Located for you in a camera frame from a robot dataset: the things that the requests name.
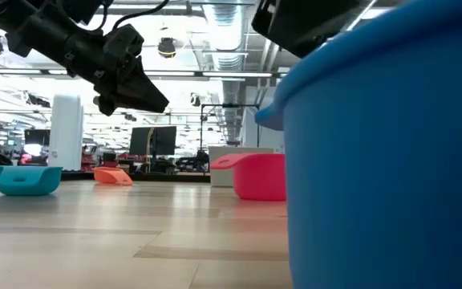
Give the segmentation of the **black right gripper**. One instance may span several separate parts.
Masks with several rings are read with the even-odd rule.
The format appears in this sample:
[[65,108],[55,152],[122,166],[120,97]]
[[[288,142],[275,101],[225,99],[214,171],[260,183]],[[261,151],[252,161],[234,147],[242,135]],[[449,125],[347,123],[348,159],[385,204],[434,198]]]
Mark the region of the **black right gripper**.
[[359,0],[260,0],[252,28],[298,58],[359,15]]

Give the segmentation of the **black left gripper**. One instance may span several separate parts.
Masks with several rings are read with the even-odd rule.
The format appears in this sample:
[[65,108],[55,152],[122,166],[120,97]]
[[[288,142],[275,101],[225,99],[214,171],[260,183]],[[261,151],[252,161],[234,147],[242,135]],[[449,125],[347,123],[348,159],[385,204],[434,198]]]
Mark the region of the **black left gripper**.
[[99,110],[107,116],[117,108],[164,112],[169,101],[145,75],[142,58],[111,59],[103,53],[103,45],[104,38],[70,38],[65,43],[67,74],[93,84]]

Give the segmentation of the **orange measuring cup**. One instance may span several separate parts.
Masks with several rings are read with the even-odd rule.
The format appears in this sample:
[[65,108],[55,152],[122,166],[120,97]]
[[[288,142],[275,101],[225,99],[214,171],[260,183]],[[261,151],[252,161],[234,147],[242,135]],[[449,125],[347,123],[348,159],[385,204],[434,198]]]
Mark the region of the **orange measuring cup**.
[[109,185],[131,186],[133,184],[130,176],[120,168],[96,167],[93,169],[96,181]]

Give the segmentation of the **teal measuring cup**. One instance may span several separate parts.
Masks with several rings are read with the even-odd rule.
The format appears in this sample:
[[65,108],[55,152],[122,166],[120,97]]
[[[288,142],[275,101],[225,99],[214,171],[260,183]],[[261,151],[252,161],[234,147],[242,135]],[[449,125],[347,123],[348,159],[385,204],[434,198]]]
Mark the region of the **teal measuring cup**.
[[59,187],[62,167],[0,165],[0,193],[6,196],[45,196]]

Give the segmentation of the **dark blue measuring cup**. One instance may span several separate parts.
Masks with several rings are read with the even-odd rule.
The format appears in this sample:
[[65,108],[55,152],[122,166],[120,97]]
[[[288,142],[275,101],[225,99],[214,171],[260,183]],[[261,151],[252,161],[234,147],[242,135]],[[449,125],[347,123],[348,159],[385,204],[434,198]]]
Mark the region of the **dark blue measuring cup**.
[[311,52],[284,133],[293,289],[462,289],[462,0],[411,0]]

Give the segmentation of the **white plastic basket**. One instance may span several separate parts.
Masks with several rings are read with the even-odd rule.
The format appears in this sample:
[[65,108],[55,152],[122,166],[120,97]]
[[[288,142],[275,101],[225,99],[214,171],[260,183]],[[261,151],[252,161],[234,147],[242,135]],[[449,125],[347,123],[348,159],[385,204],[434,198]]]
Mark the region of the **white plastic basket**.
[[[251,147],[209,147],[210,162],[232,153],[273,153],[271,148],[251,148]],[[216,170],[210,169],[211,185],[215,187],[232,187],[233,186],[233,171],[231,169]]]

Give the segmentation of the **black monitor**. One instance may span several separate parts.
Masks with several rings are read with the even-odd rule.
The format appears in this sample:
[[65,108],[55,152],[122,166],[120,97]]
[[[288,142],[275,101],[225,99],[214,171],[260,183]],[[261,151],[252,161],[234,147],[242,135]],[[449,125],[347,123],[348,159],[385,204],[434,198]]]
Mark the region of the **black monitor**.
[[174,155],[176,133],[176,126],[133,128],[129,153],[143,156]]

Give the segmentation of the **red office chair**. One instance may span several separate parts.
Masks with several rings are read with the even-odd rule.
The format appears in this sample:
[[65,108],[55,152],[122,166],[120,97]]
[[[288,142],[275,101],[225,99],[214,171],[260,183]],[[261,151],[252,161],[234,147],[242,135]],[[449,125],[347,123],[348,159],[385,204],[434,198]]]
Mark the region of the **red office chair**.
[[101,165],[103,167],[116,168],[119,165],[117,155],[115,153],[103,153]]

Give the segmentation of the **long ceiling light bar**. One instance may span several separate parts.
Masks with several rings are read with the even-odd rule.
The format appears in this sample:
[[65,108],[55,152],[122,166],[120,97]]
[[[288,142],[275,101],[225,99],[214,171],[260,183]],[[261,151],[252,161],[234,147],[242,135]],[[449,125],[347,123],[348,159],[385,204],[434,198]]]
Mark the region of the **long ceiling light bar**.
[[284,74],[271,72],[247,72],[247,71],[144,71],[152,76],[186,76],[186,77],[223,77],[223,78],[278,78]]

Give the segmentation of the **white building pillar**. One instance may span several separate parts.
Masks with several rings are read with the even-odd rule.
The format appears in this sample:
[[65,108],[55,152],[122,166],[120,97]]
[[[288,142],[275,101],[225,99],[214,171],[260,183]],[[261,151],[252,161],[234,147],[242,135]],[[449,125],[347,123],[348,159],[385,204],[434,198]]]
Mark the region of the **white building pillar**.
[[57,94],[51,109],[49,166],[66,171],[81,169],[83,144],[83,105],[81,97]]

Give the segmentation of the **small dark screen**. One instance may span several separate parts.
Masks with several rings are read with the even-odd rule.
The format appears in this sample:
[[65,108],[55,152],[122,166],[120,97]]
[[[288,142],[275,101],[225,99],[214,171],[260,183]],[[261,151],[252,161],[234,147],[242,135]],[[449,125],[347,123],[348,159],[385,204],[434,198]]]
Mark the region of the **small dark screen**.
[[50,129],[27,129],[24,131],[26,145],[48,146],[50,144]]

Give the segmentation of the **silver ventilation duct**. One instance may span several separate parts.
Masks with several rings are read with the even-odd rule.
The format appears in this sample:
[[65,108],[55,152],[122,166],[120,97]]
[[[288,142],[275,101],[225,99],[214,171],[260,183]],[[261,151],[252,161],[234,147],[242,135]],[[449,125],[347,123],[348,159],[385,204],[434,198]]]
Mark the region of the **silver ventilation duct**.
[[[203,11],[209,25],[209,45],[212,53],[215,71],[241,71],[244,55],[237,52],[242,49],[244,11],[235,5],[203,5]],[[240,102],[241,85],[236,80],[222,80],[223,104],[238,104]],[[241,121],[236,120],[236,108],[224,109],[224,122],[227,140],[239,139]]]

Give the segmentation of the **black aluminium table frame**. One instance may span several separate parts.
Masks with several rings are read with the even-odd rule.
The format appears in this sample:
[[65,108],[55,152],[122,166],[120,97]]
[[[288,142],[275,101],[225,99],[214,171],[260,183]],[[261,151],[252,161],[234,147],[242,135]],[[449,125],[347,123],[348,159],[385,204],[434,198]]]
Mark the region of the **black aluminium table frame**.
[[[211,177],[206,174],[189,173],[188,175],[168,174],[130,174],[133,181],[158,181],[158,182],[188,182],[188,183],[210,183]],[[94,173],[89,172],[62,172],[61,181],[87,181],[93,180]]]

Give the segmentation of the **black metal rig frame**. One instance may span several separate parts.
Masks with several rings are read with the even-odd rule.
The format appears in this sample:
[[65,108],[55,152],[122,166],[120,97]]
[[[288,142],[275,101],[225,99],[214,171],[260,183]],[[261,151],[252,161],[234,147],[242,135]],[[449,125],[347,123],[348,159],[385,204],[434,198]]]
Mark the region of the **black metal rig frame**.
[[200,143],[199,143],[199,150],[203,150],[203,124],[205,122],[205,108],[209,107],[211,109],[214,108],[255,108],[256,112],[259,111],[260,105],[258,104],[234,104],[234,103],[223,103],[223,104],[201,104],[201,111],[200,111]]

